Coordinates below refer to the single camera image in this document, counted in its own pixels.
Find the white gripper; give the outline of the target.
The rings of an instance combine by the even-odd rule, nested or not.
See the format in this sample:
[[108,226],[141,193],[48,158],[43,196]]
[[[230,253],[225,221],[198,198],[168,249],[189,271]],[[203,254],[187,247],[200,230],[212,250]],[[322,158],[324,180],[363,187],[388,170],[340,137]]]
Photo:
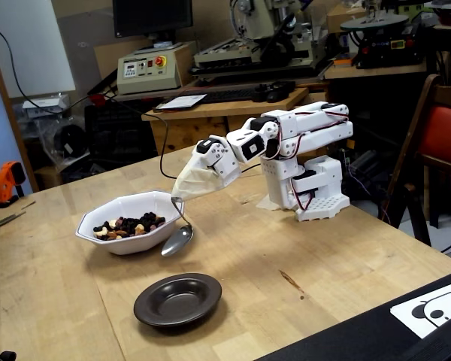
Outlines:
[[191,159],[177,176],[171,196],[194,199],[226,188],[241,174],[239,162],[226,145],[226,139],[215,135],[195,146]]

